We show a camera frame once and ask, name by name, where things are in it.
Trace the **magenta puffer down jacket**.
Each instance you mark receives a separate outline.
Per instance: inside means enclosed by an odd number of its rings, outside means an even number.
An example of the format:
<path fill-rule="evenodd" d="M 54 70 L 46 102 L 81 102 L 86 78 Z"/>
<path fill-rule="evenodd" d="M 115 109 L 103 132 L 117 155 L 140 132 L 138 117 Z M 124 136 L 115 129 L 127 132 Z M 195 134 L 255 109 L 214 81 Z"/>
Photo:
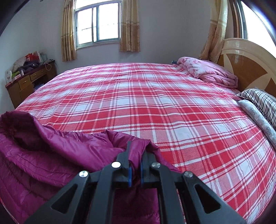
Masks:
<path fill-rule="evenodd" d="M 126 149 L 133 185 L 115 192 L 112 223 L 159 223 L 157 191 L 140 185 L 142 154 L 153 153 L 171 171 L 175 167 L 154 143 L 110 130 L 63 132 L 23 111 L 1 115 L 1 202 L 15 222 L 24 223 L 80 171 L 102 170 Z"/>

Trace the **red white plaid bed sheet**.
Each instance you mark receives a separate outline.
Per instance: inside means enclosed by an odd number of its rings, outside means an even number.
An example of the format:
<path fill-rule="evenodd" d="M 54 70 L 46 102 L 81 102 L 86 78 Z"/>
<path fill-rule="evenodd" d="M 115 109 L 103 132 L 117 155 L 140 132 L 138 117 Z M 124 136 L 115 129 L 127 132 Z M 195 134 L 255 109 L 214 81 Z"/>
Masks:
<path fill-rule="evenodd" d="M 275 150 L 237 94 L 176 65 L 115 63 L 68 70 L 14 111 L 63 132 L 150 140 L 175 171 L 193 172 L 255 223 L 275 194 Z"/>

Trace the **grey floral pillow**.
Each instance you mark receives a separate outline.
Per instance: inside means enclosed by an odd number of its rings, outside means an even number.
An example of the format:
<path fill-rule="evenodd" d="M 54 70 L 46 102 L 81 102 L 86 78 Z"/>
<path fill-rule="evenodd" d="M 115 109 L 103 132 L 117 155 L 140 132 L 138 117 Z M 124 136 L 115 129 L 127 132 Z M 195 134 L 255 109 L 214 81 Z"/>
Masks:
<path fill-rule="evenodd" d="M 267 137 L 270 144 L 273 146 L 274 150 L 276 147 L 275 130 L 271 124 L 265 119 L 262 113 L 257 109 L 257 107 L 251 103 L 249 100 L 243 99 L 239 100 L 238 104 L 241 106 L 242 110 L 253 120 L 259 128 L 263 131 L 264 135 Z"/>

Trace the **pink folded quilt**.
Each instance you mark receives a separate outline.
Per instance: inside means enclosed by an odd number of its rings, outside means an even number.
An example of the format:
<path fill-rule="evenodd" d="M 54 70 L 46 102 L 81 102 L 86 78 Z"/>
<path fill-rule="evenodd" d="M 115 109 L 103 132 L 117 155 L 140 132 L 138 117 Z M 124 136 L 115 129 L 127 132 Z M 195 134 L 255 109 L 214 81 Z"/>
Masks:
<path fill-rule="evenodd" d="M 222 87 L 237 89 L 238 78 L 224 67 L 193 57 L 181 57 L 177 65 L 186 70 L 194 78 Z"/>

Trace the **striped pillow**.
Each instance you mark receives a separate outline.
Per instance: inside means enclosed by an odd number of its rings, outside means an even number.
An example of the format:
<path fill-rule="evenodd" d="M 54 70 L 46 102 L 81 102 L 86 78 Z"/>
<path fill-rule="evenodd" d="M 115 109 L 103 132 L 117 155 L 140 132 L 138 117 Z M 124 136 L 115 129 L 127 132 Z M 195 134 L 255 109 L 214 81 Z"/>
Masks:
<path fill-rule="evenodd" d="M 275 97 L 260 89 L 246 89 L 236 95 L 241 99 L 249 100 L 261 112 L 275 130 Z"/>

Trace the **wooden desk with drawers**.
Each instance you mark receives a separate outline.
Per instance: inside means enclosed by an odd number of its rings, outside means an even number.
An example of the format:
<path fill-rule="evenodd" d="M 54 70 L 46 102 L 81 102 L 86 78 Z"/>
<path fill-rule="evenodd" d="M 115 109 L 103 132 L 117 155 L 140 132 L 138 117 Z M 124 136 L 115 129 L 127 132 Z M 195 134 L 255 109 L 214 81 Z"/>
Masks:
<path fill-rule="evenodd" d="M 17 108 L 29 95 L 57 76 L 55 60 L 49 60 L 29 73 L 7 84 L 6 89 L 14 108 Z"/>

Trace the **yellow curtain near headboard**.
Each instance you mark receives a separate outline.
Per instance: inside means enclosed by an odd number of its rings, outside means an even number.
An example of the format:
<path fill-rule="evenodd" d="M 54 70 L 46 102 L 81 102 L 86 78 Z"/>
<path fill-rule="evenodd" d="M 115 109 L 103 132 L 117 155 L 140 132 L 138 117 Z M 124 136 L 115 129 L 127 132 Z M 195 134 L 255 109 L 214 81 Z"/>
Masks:
<path fill-rule="evenodd" d="M 210 1 L 210 8 L 209 34 L 199 58 L 217 63 L 224 44 L 227 27 L 227 0 Z"/>

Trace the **wooden bed headboard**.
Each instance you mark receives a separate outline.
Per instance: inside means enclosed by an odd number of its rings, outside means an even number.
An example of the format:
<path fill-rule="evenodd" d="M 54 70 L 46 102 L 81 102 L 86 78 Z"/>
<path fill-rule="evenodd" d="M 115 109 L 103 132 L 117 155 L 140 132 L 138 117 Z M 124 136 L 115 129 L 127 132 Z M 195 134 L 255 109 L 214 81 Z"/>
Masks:
<path fill-rule="evenodd" d="M 240 92 L 257 88 L 276 95 L 275 57 L 254 42 L 242 38 L 225 39 L 218 65 L 238 77 Z"/>

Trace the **clutter pile on desk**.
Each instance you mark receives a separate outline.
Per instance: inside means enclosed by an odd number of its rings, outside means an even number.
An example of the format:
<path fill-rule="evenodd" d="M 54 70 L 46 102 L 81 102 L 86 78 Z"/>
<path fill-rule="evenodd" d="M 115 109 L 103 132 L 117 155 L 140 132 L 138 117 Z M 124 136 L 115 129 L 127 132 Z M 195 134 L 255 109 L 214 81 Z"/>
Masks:
<path fill-rule="evenodd" d="M 6 85 L 13 83 L 17 78 L 24 76 L 42 65 L 49 64 L 52 61 L 54 61 L 54 59 L 48 59 L 45 53 L 39 51 L 29 53 L 19 58 L 14 62 L 10 70 L 5 71 Z"/>

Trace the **right yellow curtain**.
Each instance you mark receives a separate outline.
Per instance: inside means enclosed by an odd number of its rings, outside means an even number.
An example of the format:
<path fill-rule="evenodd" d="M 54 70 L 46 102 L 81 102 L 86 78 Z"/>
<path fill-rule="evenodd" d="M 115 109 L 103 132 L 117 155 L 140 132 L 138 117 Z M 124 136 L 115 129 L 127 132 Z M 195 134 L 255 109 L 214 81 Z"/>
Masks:
<path fill-rule="evenodd" d="M 120 52 L 140 52 L 139 8 L 137 0 L 122 1 Z"/>

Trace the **left yellow curtain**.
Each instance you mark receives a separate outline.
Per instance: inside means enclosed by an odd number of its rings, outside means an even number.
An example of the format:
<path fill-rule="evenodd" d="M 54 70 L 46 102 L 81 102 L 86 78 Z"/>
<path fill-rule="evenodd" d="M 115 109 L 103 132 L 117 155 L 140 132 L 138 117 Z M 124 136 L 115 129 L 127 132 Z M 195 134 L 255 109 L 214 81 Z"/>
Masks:
<path fill-rule="evenodd" d="M 74 8 L 74 0 L 64 1 L 61 27 L 61 52 L 63 62 L 73 61 L 76 59 Z"/>

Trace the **side window by headboard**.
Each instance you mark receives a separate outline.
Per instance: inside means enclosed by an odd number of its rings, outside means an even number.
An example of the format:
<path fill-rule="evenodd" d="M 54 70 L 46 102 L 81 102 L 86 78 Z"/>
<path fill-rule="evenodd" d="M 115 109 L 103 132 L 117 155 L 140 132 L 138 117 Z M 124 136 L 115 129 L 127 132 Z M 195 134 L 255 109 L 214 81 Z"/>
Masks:
<path fill-rule="evenodd" d="M 275 47 L 275 28 L 256 1 L 229 1 L 234 37 L 247 39 L 263 48 Z"/>

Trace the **window with metal frame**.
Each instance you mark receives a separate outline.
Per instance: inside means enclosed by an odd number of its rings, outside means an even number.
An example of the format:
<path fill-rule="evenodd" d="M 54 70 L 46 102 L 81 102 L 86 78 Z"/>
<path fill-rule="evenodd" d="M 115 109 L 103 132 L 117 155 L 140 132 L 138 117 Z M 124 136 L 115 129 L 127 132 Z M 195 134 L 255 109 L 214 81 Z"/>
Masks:
<path fill-rule="evenodd" d="M 121 37 L 121 1 L 76 1 L 76 48 L 117 42 Z"/>

